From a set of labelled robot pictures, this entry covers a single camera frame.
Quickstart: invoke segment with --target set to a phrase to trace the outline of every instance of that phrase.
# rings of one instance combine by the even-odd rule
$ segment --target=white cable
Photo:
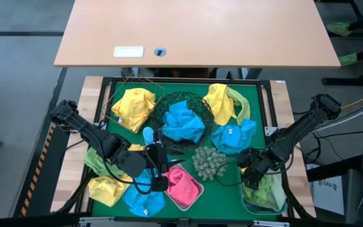
[[[332,124],[332,125],[328,125],[328,126],[326,126],[326,127],[322,127],[322,128],[320,128],[320,129],[313,130],[313,132],[319,132],[319,131],[322,131],[322,130],[328,129],[329,127],[333,127],[333,126],[336,126],[336,125],[342,124],[342,123],[347,122],[347,121],[349,121],[349,120],[352,120],[352,119],[354,119],[354,118],[356,118],[356,117],[358,117],[358,116],[360,116],[360,115],[362,115],[362,114],[363,114],[363,111],[362,111],[361,113],[358,113],[358,114],[356,114],[356,115],[354,115],[354,116],[352,116],[352,117],[350,117],[350,118],[347,118],[347,119],[345,119],[345,120],[342,120],[342,121],[340,121],[340,122],[334,123],[334,124]]]

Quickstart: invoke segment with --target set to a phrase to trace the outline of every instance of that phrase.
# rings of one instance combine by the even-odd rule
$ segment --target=crumpled cloth
[[[212,84],[204,97],[214,114],[214,121],[219,125],[226,125],[231,117],[236,118],[233,99],[226,94],[227,88],[225,84]]]
[[[132,181],[132,178],[128,176],[120,179],[128,182]],[[88,187],[89,197],[108,207],[112,207],[121,198],[129,184],[119,182],[111,177],[102,176],[92,179],[88,183]]]
[[[151,177],[151,171],[145,169],[135,181],[151,183]],[[141,185],[138,187],[142,191],[147,191],[150,188],[150,186]],[[148,195],[142,195],[138,193],[135,185],[130,185],[122,199],[128,205],[130,212],[141,217],[152,217],[164,208],[163,192],[151,192]]]
[[[202,119],[187,109],[187,101],[170,105],[169,112],[164,113],[163,123],[163,135],[174,141],[189,139],[197,143],[205,129]]]
[[[239,154],[243,149],[249,148],[252,137],[256,134],[256,122],[243,119],[242,126],[220,126],[211,135],[215,147],[225,154]]]
[[[155,94],[144,88],[127,89],[122,99],[112,107],[112,111],[120,117],[119,123],[138,132],[155,106]]]
[[[250,104],[247,98],[243,97],[239,92],[233,90],[232,88],[226,89],[226,94],[228,97],[233,99],[234,105],[236,106],[242,106],[242,109],[240,110],[236,121],[238,122],[238,125],[242,125],[243,119],[250,119]]]
[[[199,188],[194,179],[185,170],[173,167],[164,173],[169,179],[169,187],[166,193],[177,203],[189,206],[199,196]]]
[[[243,200],[247,204],[281,211],[287,196],[282,188],[281,174],[264,175],[260,180],[258,190],[246,187],[242,183]]]
[[[139,144],[131,144],[129,147],[129,151],[143,151],[144,149],[145,146],[141,146]],[[93,148],[88,149],[88,152],[84,158],[85,165],[89,166],[94,171],[94,173],[99,176],[110,176],[105,168],[105,165],[103,164],[103,160],[96,152],[97,151]],[[121,171],[117,165],[107,164],[107,167],[116,177],[125,175],[125,173]]]

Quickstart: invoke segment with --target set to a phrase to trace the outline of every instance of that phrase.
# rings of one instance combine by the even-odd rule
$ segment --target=green mat
[[[166,90],[166,94],[176,91],[191,91],[202,97],[208,93],[209,84],[181,84],[181,83],[160,83]],[[254,148],[264,148],[264,126],[262,124],[262,115],[260,111],[260,104],[258,101],[258,92],[255,85],[228,85],[230,88],[241,93],[250,103],[251,120],[257,122],[257,135],[253,138],[251,146]],[[236,114],[240,111],[241,107],[235,107]],[[231,119],[229,124],[236,124],[235,119]],[[144,127],[151,126],[148,120]],[[110,121],[108,130],[122,135],[134,144],[144,144],[142,137],[142,129],[138,134],[134,134],[127,129],[119,126],[118,124]],[[202,146],[213,147],[210,139],[206,140]],[[172,156],[171,159],[186,159],[182,163],[183,167],[194,177],[199,183],[204,186],[204,193],[197,199],[197,201],[187,211],[181,211],[173,203],[173,201],[164,194],[165,208],[162,209],[154,218],[186,218],[186,219],[219,219],[219,220],[276,220],[273,215],[253,215],[246,211],[242,204],[241,195],[239,194],[240,185],[234,187],[224,187],[216,181],[203,181],[197,176],[194,170],[191,156],[194,150],[186,151],[186,155]],[[234,157],[228,157],[228,161],[236,161]],[[224,176],[220,180],[224,183],[235,183],[239,181],[238,169],[236,166],[228,165]],[[136,217],[132,214],[125,202],[120,199],[113,207],[108,207],[100,202],[95,201],[92,210],[92,216],[116,216],[116,217]]]

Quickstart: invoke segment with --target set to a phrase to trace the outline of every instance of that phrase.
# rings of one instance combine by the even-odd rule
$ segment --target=yellow cloth
[[[139,144],[131,144],[131,146],[129,147],[129,151],[144,151],[145,150],[145,146],[141,146]]]
[[[155,106],[155,94],[144,88],[127,89],[122,99],[112,107],[119,123],[137,133]]]
[[[215,122],[222,126],[226,125],[231,117],[236,118],[233,99],[226,94],[227,88],[225,84],[212,84],[204,97],[211,106]]]
[[[132,181],[131,177],[120,178],[126,181]],[[89,184],[89,197],[112,207],[121,198],[121,195],[128,188],[129,184],[118,182],[110,177],[96,177]]]

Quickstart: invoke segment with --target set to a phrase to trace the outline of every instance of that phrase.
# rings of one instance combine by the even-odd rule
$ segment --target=white label
[[[144,47],[115,47],[114,57],[142,57]]]

